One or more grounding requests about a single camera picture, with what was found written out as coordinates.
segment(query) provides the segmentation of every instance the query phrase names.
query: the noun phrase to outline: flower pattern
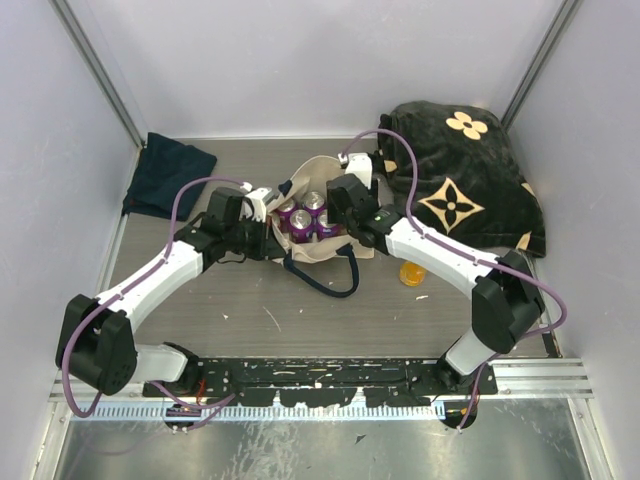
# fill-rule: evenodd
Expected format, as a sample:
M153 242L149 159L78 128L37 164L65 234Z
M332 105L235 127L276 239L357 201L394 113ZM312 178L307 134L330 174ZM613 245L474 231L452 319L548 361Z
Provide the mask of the flower pattern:
M484 122L474 121L464 112L453 114L455 118L447 118L447 125L454 130L462 130L471 140L480 140L481 134L489 130Z
M393 173L398 169L398 164L393 160L384 161L384 171L387 173Z
M533 188L531 188L531 185L529 185L528 183L523 183L520 185L522 188L524 188L527 192L529 192L531 195L533 195L534 197L536 196L535 193L533 193Z
M484 210L484 207L467 198L449 177L436 193L418 200L418 203L436 214L447 234L464 219Z
M527 232L522 237L520 237L520 241L518 245L516 245L516 250L527 250L529 248L529 242L531 241L531 232Z

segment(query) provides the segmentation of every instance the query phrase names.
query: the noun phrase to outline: metal corner post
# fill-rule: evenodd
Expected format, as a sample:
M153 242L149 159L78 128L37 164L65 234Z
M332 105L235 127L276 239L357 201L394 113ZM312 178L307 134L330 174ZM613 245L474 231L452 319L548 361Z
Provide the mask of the metal corner post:
M49 3L67 30L69 37L77 47L78 52L87 64L87 67L100 86L100 89L104 93L105 98L113 108L115 114L122 122L122 125L131 137L131 140L138 147L142 147L144 141L141 132L136 127L131 114L122 100L122 97L118 94L109 74L107 73L103 63L100 61L98 54L91 45L91 41L82 28L82 25L80 25L78 18L69 6L67 0L49 0Z
M529 95L531 88L535 84L540 72L546 65L547 61L551 57L554 47L557 45L562 34L566 31L567 27L571 23L571 19L577 12L578 8L582 4L582 0L563 0L556 16L554 17L549 29L544 35L538 51L533 56L529 68L527 68L524 77L518 88L516 89L509 106L502 117L502 125L505 130L509 130L513 125L513 122L522 108L527 96Z

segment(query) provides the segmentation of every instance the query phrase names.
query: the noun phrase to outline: fabric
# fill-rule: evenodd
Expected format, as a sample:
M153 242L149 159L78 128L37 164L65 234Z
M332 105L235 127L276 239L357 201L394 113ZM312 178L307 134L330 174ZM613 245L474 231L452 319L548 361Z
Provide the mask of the fabric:
M298 202L307 192L316 191L325 195L327 193L327 181L344 175L344 170L340 166L337 158L320 155L307 160L291 177L290 184L287 184L287 194L269 204L271 215L277 215L275 210L290 198L295 198ZM345 245L352 244L357 258L373 258L373 249L365 248L358 241L349 235L339 235L327 238L321 242L296 244L290 242L280 230L273 225L273 234L278 243L286 252L291 251L293 260L303 263L317 263L329 260L336 256L336 251ZM283 259L274 259L282 263Z
M283 266L286 270L293 273L296 277L303 280L310 287L315 288L321 293L328 295L333 298L347 298L353 295L360 286L360 269L358 268L358 261L356 260L356 256L353 253L353 246L348 244L344 247L340 247L336 251L336 255L341 257L346 257L349 260L349 267L351 268L351 287L348 290L334 290L329 287L325 287L317 280L314 280L309 275L304 273L298 267L296 267L296 262L291 258L291 251L284 257Z
M193 146L150 132L123 201L122 214L171 218L178 191L192 180L210 176L217 161L215 156ZM203 189L204 184L196 185L182 195L178 220L189 218Z
M474 248L519 248L546 254L542 210L520 172L500 121L487 110L426 101L380 117L411 145L418 190L411 209L425 225ZM374 168L404 208L412 165L404 147L380 134Z

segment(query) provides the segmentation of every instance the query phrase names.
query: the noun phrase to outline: black mounting plate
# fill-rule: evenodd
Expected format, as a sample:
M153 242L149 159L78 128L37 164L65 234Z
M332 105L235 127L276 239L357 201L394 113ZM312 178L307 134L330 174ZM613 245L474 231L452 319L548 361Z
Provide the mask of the black mounting plate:
M435 376L436 359L201 358L200 363L208 402L234 393L230 405L250 407L271 406L276 392L285 407L298 402L310 408L345 406L358 388L370 408L430 405L429 396L468 395L473 383L468 377L457 389L447 389ZM172 384L165 386L173 391ZM482 395L498 392L491 366L482 372L479 391ZM143 395L164 396L149 384Z

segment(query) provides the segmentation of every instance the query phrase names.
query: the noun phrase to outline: dark blue towel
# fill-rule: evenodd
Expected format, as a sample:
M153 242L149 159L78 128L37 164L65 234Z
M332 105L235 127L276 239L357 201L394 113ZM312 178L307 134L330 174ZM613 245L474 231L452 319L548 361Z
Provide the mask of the dark blue towel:
M208 177L218 159L189 145L157 133L149 133L147 145L140 153L122 214L142 213L171 218L173 200L178 190L196 178ZM178 220L189 218L200 197L204 183L187 190L178 207Z

